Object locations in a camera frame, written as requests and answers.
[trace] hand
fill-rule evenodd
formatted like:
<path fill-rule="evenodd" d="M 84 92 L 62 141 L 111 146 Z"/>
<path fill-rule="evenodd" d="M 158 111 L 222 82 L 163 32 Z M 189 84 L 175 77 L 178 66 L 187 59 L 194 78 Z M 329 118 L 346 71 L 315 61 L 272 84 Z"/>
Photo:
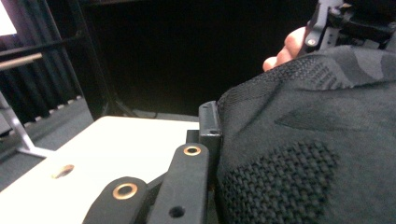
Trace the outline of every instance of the hand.
<path fill-rule="evenodd" d="M 262 65 L 264 72 L 273 69 L 282 63 L 291 61 L 297 57 L 298 52 L 303 46 L 305 28 L 302 27 L 298 30 L 291 32 L 285 39 L 285 47 L 276 55 L 265 60 Z"/>

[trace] white table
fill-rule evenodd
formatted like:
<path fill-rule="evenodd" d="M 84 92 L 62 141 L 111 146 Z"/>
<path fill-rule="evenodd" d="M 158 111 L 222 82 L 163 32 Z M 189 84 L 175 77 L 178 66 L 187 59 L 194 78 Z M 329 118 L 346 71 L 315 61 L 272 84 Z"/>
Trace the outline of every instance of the white table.
<path fill-rule="evenodd" d="M 165 173 L 197 122 L 105 117 L 0 193 L 0 223 L 81 223 L 111 181 Z M 63 167 L 73 171 L 53 178 Z"/>

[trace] hole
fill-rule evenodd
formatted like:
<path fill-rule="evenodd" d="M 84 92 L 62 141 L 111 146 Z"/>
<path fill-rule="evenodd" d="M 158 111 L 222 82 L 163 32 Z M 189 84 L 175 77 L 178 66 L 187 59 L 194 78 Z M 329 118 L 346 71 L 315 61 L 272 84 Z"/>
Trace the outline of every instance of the hole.
<path fill-rule="evenodd" d="M 132 198 L 137 193 L 137 185 L 133 183 L 120 184 L 113 190 L 113 197 L 117 200 Z"/>
<path fill-rule="evenodd" d="M 58 179 L 63 176 L 67 176 L 73 171 L 73 169 L 74 169 L 74 165 L 66 165 L 66 166 L 62 167 L 62 169 L 59 170 L 56 174 L 53 174 L 52 178 Z"/>
<path fill-rule="evenodd" d="M 169 210 L 169 216 L 171 216 L 172 218 L 183 217 L 185 212 L 186 210 L 183 207 L 176 206 Z"/>
<path fill-rule="evenodd" d="M 201 153 L 201 149 L 198 147 L 186 147 L 184 148 L 184 154 L 188 156 L 196 156 Z"/>

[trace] metal rod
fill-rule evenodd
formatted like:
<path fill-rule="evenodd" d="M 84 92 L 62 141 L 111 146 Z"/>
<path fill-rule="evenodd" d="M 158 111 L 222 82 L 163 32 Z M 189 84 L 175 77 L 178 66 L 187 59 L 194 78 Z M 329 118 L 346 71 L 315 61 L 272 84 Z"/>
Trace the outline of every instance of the metal rod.
<path fill-rule="evenodd" d="M 82 35 L 75 35 L 70 38 L 66 38 L 59 41 L 53 41 L 48 44 L 37 45 L 32 47 L 23 47 L 18 49 L 9 49 L 0 52 L 0 62 L 9 61 L 13 59 L 17 59 L 23 56 L 40 53 L 42 51 L 57 49 L 66 45 L 75 44 L 75 42 L 81 40 L 83 38 Z"/>
<path fill-rule="evenodd" d="M 37 53 L 37 54 L 32 54 L 32 55 L 29 55 L 29 56 L 21 57 L 21 58 L 18 58 L 18 59 L 5 61 L 5 62 L 0 63 L 0 71 L 4 71 L 4 70 L 7 70 L 7 69 L 11 69 L 11 68 L 14 68 L 14 67 L 18 67 L 18 66 L 22 66 L 22 65 L 25 65 L 25 64 L 28 64 L 28 63 L 32 63 L 33 60 L 40 59 L 42 57 L 43 57 L 43 55 L 41 53 Z"/>

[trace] black curtain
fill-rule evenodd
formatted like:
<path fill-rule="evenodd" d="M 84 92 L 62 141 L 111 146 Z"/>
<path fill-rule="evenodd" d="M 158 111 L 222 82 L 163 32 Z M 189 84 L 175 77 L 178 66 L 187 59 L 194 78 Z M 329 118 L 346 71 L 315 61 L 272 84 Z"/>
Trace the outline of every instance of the black curtain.
<path fill-rule="evenodd" d="M 61 36 L 46 1 L 1 0 L 16 35 L 0 36 L 0 51 L 36 46 Z M 0 89 L 22 123 L 47 117 L 52 109 L 82 95 L 64 49 L 42 52 L 34 63 L 3 71 Z"/>

